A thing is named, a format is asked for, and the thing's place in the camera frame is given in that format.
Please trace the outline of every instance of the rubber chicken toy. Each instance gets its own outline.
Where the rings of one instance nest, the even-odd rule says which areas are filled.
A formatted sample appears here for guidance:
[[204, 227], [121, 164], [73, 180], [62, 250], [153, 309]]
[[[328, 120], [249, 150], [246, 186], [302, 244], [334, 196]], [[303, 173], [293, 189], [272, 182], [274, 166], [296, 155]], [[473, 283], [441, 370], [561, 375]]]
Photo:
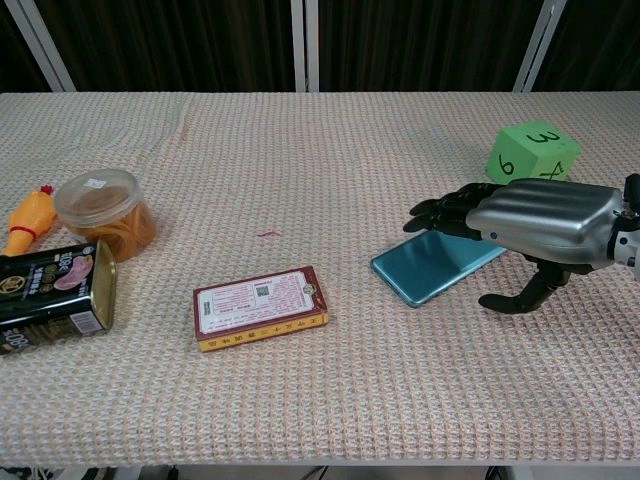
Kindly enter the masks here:
[[34, 190], [9, 217], [9, 240], [3, 255], [22, 255], [36, 238], [45, 233], [56, 219], [53, 208], [53, 187], [45, 185]]

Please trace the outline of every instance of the phone screen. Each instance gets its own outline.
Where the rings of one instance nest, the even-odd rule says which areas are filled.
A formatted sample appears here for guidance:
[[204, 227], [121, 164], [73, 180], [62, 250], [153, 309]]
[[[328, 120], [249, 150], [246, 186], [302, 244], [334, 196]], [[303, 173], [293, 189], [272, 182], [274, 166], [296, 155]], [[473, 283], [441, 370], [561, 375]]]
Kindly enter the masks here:
[[411, 307], [419, 307], [505, 251], [484, 241], [423, 232], [371, 261]]

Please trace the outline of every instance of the plastic jar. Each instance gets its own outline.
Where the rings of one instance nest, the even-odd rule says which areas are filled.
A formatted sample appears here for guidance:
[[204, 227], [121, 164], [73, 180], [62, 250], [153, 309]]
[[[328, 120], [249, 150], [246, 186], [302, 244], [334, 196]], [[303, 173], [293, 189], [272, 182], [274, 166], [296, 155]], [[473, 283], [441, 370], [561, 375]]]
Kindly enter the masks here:
[[121, 262], [149, 245], [156, 225], [136, 178], [104, 169], [69, 180], [53, 199], [54, 208], [80, 242], [104, 240]]

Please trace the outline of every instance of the green foam cube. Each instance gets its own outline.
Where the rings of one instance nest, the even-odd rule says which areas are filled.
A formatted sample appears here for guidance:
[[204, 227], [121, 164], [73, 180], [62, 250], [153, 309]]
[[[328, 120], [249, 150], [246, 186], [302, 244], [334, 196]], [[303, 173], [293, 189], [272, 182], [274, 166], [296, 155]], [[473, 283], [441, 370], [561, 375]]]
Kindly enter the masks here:
[[487, 175], [503, 185], [516, 178], [564, 180], [580, 152], [578, 142], [547, 122], [505, 127], [491, 150]]

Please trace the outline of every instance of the woven fabric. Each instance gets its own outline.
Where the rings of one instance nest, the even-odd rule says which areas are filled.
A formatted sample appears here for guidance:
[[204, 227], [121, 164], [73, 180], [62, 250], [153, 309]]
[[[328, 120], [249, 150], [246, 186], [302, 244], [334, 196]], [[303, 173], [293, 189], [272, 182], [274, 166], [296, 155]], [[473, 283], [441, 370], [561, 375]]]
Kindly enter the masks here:
[[[411, 206], [488, 181], [503, 126], [551, 122], [582, 145], [571, 180], [622, 187], [640, 93], [4, 94], [0, 112], [1, 218], [115, 167], [159, 225], [120, 266], [111, 332], [0, 358], [1, 464], [640, 460], [629, 269], [501, 316], [477, 298], [519, 291], [518, 254], [415, 310], [369, 267]], [[70, 243], [57, 226], [37, 248]], [[327, 326], [199, 352], [194, 288], [304, 265]]]

